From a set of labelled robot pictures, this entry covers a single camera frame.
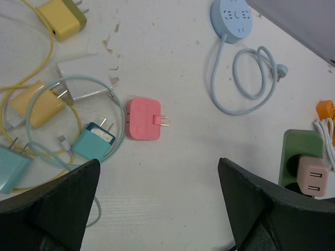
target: blue charger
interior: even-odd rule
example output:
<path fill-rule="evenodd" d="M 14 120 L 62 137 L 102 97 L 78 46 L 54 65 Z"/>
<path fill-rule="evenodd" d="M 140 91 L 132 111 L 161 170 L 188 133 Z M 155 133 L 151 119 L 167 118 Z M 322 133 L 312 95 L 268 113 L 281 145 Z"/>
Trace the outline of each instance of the blue charger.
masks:
<path fill-rule="evenodd" d="M 100 125 L 89 123 L 71 148 L 72 151 L 86 159 L 97 159 L 101 162 L 115 141 L 115 136 L 109 133 L 113 124 L 105 130 L 102 128 L 105 121 L 106 119 Z"/>
<path fill-rule="evenodd" d="M 17 153 L 10 149 L 17 139 L 13 140 L 9 148 L 0 146 L 0 193 L 11 193 L 32 162 L 32 158 L 22 151 Z"/>

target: blue power cord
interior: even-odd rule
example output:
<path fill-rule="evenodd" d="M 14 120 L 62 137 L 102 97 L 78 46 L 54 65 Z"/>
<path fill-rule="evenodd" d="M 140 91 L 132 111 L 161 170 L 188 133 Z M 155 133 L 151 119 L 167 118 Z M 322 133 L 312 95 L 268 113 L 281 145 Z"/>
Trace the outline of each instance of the blue power cord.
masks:
<path fill-rule="evenodd" d="M 272 72 L 272 77 L 273 77 L 273 83 L 272 83 L 269 94 L 258 105 L 254 106 L 254 107 L 252 107 L 248 110 L 244 110 L 244 111 L 230 111 L 230 110 L 226 109 L 225 107 L 223 107 L 220 104 L 220 102 L 218 101 L 218 99 L 216 97 L 216 93 L 215 93 L 215 76 L 216 76 L 216 73 L 217 73 L 217 70 L 218 70 L 220 57 L 222 55 L 222 51 L 223 51 L 224 45 L 226 43 L 226 38 L 227 38 L 227 35 L 222 36 L 221 44 L 220 44 L 220 47 L 219 47 L 218 54 L 216 56 L 214 68 L 213 68 L 213 71 L 211 73 L 210 94 L 211 94 L 211 98 L 212 98 L 214 104 L 216 105 L 217 108 L 219 108 L 220 111 L 224 112 L 225 114 L 232 115 L 232 116 L 244 115 L 244 114 L 256 111 L 257 109 L 261 108 L 272 97 L 272 95 L 273 95 L 273 93 L 276 89 L 277 82 L 279 82 L 280 78 L 286 76 L 288 69 L 285 65 L 281 65 L 281 64 L 277 65 L 273 56 L 271 55 L 270 51 L 263 46 L 260 46 L 257 49 L 257 51 L 254 50 L 254 49 L 243 49 L 243 50 L 241 50 L 239 53 L 236 54 L 234 62 L 233 62 L 233 67 L 232 67 L 235 84 L 237 86 L 237 89 L 240 91 L 240 93 L 244 97 L 246 97 L 248 99 L 252 99 L 252 100 L 257 100 L 264 95 L 265 88 L 266 88 L 266 76 L 265 76 L 265 69 L 264 69 L 264 60 L 268 61 L 270 63 L 271 68 L 272 68 L 271 72 Z M 265 52 L 267 58 L 261 54 L 261 51 Z M 238 73 L 237 73 L 238 60 L 245 53 L 251 53 L 251 54 L 256 55 L 257 63 L 258 63 L 258 65 L 260 67 L 260 70 L 261 70 L 262 86 L 261 86 L 260 91 L 256 95 L 252 95 L 252 94 L 250 94 L 246 91 L 246 89 L 242 86 L 240 78 L 239 78 Z"/>
<path fill-rule="evenodd" d="M 93 77 L 90 77 L 90 76 L 82 76 L 82 75 L 73 75 L 73 76 L 69 76 L 69 77 L 63 77 L 63 78 L 59 78 L 59 79 L 56 79 L 52 82 L 49 82 L 47 83 L 46 85 L 44 85 L 43 88 L 39 89 L 39 91 L 33 96 L 31 102 L 30 102 L 30 105 L 28 107 L 28 111 L 27 111 L 27 118 L 26 118 L 26 130 L 27 130 L 27 136 L 28 136 L 28 140 L 29 140 L 29 148 L 34 152 L 36 153 L 42 160 L 44 160 L 45 162 L 47 162 L 48 164 L 51 164 L 51 165 L 55 165 L 55 166 L 60 166 L 60 167 L 63 167 L 65 168 L 66 170 L 68 171 L 71 171 L 73 170 L 74 168 L 77 168 L 79 167 L 79 165 L 72 165 L 72 166 L 69 166 L 67 163 L 65 163 L 62 159 L 60 159 L 56 154 L 54 154 L 52 151 L 50 151 L 47 147 L 45 147 L 44 145 L 38 143 L 38 142 L 35 142 L 33 141 L 32 137 L 31 137 L 31 134 L 30 134 L 30 116 L 31 116 L 31 111 L 32 111 L 32 107 L 37 99 L 37 97 L 45 90 L 47 89 L 48 87 L 51 87 L 53 86 L 54 84 L 60 82 L 60 81 L 63 81 L 63 80 L 67 80 L 67 79 L 84 79 L 84 80 L 88 80 L 88 81 L 91 81 L 91 82 L 94 82 L 94 83 L 97 83 L 97 84 L 100 84 L 104 87 L 106 87 L 114 96 L 114 98 L 116 99 L 116 102 L 117 104 L 119 105 L 120 107 L 120 110 L 121 110 L 121 115 L 122 115 L 122 131 L 121 131 L 121 135 L 120 135 L 120 138 L 119 140 L 117 141 L 117 143 L 115 144 L 115 147 L 112 148 L 109 153 L 107 153 L 107 155 L 105 156 L 105 158 L 103 159 L 103 162 L 110 159 L 121 147 L 122 145 L 122 142 L 124 141 L 124 138 L 125 138 L 125 110 L 124 110 L 124 107 L 122 106 L 122 103 L 120 101 L 120 99 L 118 98 L 118 96 L 116 95 L 116 93 L 114 92 L 114 90 L 106 83 L 96 79 L 96 78 L 93 78 Z M 45 156 L 43 156 L 43 153 L 41 151 L 39 151 L 38 148 L 41 148 L 43 151 L 47 152 L 48 154 L 50 154 L 51 157 L 53 157 L 55 161 L 52 161 L 48 158 L 46 158 Z M 86 226 L 86 228 L 90 227 L 90 226 L 93 226 L 95 223 L 97 223 L 100 218 L 101 218 L 101 215 L 102 215 L 102 209 L 101 209 L 101 205 L 100 205 L 100 202 L 99 200 L 96 198 L 96 196 L 94 196 L 94 201 L 98 207 L 98 217 L 90 224 L 88 224 Z"/>

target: white table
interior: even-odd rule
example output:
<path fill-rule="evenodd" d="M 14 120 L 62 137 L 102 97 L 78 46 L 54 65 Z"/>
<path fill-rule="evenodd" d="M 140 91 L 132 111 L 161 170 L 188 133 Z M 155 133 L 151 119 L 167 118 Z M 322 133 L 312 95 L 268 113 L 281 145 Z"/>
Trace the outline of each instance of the white table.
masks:
<path fill-rule="evenodd" d="M 31 0 L 35 6 L 45 2 Z M 232 233 L 217 173 L 219 158 L 227 157 L 277 182 L 284 132 L 311 129 L 317 102 L 335 99 L 335 70 L 253 11 L 251 35 L 224 49 L 216 83 L 219 100 L 231 109 L 255 104 L 242 98 L 231 81 L 232 60 L 240 49 L 266 46 L 277 63 L 289 67 L 289 74 L 258 111 L 239 117 L 221 113 L 208 93 L 219 43 L 209 19 L 211 2 L 86 0 L 81 6 L 90 9 L 86 28 L 63 43 L 56 42 L 48 66 L 27 82 L 57 78 L 59 60 L 99 53 L 106 69 L 119 66 L 109 74 L 120 78 L 114 89 L 124 104 L 137 96 L 157 99 L 162 114 L 170 117 L 170 126 L 162 128 L 159 140 L 126 139 L 102 165 L 96 195 L 103 216 L 87 229 L 82 250 L 221 250 L 232 241 Z M 49 40 L 24 4 L 0 0 L 0 5 L 0 85 L 6 86 L 37 67 L 48 53 Z M 109 36 L 113 53 L 102 43 Z M 259 89 L 260 73 L 252 57 L 241 58 L 240 75 L 250 91 Z M 84 122 L 99 123 L 106 117 L 107 123 L 116 123 L 112 131 L 119 131 L 118 107 L 108 97 L 76 108 Z M 76 132 L 74 116 L 67 109 L 33 131 L 33 137 L 57 150 L 59 135 L 74 139 Z M 24 127 L 10 134 L 18 136 L 21 145 L 27 142 Z M 39 184 L 58 172 L 36 160 L 20 186 Z M 331 179 L 328 197 L 335 191 Z M 90 220 L 96 212 L 93 205 Z"/>

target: pink charger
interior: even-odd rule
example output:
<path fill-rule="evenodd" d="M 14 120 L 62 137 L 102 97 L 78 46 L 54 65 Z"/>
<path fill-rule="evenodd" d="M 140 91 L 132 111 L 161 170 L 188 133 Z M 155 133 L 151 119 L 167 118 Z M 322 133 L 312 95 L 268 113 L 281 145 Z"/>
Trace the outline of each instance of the pink charger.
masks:
<path fill-rule="evenodd" d="M 126 134 L 134 140 L 157 140 L 161 136 L 161 104 L 154 99 L 134 98 L 127 103 Z"/>

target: light pink plug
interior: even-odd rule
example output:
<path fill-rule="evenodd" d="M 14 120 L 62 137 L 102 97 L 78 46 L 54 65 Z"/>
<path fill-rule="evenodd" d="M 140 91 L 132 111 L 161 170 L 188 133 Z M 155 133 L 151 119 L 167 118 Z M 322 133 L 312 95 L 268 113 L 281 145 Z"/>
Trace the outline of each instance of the light pink plug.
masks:
<path fill-rule="evenodd" d="M 329 169 L 322 159 L 303 156 L 299 160 L 297 182 L 305 195 L 325 196 Z"/>
<path fill-rule="evenodd" d="M 161 104 L 154 99 L 135 98 L 127 104 L 126 134 L 134 140 L 157 140 L 161 136 Z"/>

